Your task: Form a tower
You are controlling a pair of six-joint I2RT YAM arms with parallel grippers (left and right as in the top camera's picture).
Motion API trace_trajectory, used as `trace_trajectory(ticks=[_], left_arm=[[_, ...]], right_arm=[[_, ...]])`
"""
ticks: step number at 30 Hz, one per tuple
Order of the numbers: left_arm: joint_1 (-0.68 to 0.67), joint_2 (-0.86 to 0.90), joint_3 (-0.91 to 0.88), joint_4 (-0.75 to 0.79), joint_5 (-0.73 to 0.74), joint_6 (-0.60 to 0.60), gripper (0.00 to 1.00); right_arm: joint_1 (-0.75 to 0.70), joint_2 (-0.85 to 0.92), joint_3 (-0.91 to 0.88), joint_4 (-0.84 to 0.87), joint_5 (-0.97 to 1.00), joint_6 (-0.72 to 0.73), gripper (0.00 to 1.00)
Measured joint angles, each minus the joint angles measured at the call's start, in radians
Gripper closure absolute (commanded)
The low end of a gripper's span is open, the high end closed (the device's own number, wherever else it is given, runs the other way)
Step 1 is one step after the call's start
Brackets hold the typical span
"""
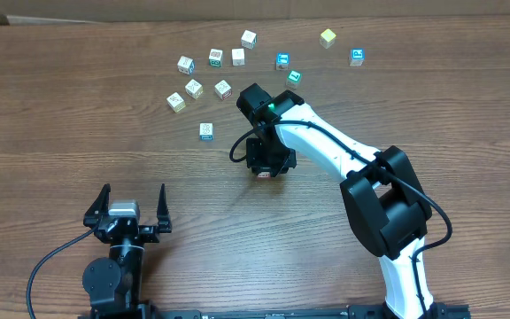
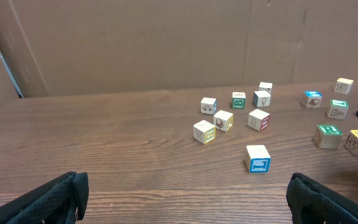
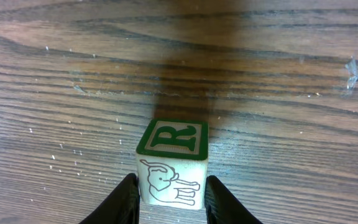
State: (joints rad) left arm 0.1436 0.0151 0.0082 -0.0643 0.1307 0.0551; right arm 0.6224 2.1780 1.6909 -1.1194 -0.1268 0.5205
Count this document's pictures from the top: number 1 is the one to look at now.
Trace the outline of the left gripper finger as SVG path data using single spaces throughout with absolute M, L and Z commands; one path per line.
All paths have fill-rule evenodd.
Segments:
M 166 202 L 166 186 L 163 183 L 159 191 L 156 216 L 158 219 L 158 233 L 171 233 L 172 223 Z
M 106 183 L 83 216 L 83 225 L 85 227 L 94 228 L 101 218 L 107 215 L 110 192 L 111 186 L 109 183 Z

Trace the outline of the wooden block blue front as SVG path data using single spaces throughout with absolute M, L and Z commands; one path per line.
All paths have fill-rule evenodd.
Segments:
M 199 137 L 204 141 L 213 140 L 213 124 L 201 123 L 199 125 Z

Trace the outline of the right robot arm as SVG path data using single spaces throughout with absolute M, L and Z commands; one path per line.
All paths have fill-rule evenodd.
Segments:
M 236 105 L 253 126 L 243 157 L 253 174 L 285 174 L 302 153 L 338 183 L 354 236 L 380 261 L 386 316 L 435 317 L 421 252 L 432 212 L 405 153 L 349 138 L 290 90 L 271 97 L 252 84 Z

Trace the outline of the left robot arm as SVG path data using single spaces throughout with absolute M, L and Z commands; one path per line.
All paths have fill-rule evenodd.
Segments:
M 166 188 L 159 191 L 152 225 L 140 223 L 140 208 L 135 200 L 109 201 L 111 186 L 103 186 L 85 213 L 83 225 L 102 243 L 110 246 L 109 255 L 93 260 L 82 275 L 82 286 L 89 295 L 92 318 L 159 318 L 157 308 L 141 299 L 144 246 L 160 241 L 162 233 L 172 231 L 166 202 Z

